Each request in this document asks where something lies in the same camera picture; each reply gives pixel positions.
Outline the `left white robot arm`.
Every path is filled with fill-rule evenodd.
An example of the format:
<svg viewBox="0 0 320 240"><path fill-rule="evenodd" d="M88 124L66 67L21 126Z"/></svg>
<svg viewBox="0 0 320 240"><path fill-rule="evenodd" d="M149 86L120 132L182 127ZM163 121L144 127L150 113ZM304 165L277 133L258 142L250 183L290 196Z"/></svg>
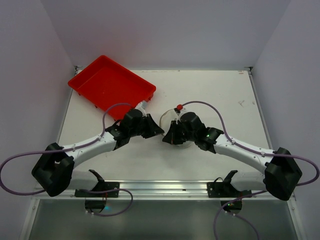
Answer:
<svg viewBox="0 0 320 240"><path fill-rule="evenodd" d="M164 130L149 113L132 108L121 120L104 127L98 136L66 146L56 142L48 145L31 174L50 197L58 196L65 190L103 194L108 188L95 170L83 172L75 168L97 155L123 147L133 137L148 139L163 133Z"/></svg>

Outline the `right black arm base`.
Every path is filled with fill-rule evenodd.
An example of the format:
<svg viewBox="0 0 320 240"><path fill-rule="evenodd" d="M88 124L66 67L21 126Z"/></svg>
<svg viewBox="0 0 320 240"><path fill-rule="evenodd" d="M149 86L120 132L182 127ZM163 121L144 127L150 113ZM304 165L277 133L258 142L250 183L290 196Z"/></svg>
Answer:
<svg viewBox="0 0 320 240"><path fill-rule="evenodd" d="M238 198L252 193L251 190L239 191L231 185L232 177L238 173L237 170L232 170L225 178L218 177L214 181L206 183L206 190L209 198ZM242 201L228 203L223 207L224 211L232 214L238 214L242 210Z"/></svg>

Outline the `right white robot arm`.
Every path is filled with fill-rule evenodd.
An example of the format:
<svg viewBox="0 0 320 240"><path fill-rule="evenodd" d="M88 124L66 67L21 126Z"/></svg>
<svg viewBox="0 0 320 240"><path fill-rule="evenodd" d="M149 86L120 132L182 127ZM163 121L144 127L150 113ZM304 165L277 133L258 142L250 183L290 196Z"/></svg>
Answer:
<svg viewBox="0 0 320 240"><path fill-rule="evenodd" d="M166 113L160 118L164 129L163 142L183 146L193 142L203 151L233 158L254 171L231 170L212 189L221 197L233 197L251 191L267 191L279 200L287 201L296 188L302 171L290 152L259 148L227 138L224 131L207 127L194 112Z"/></svg>

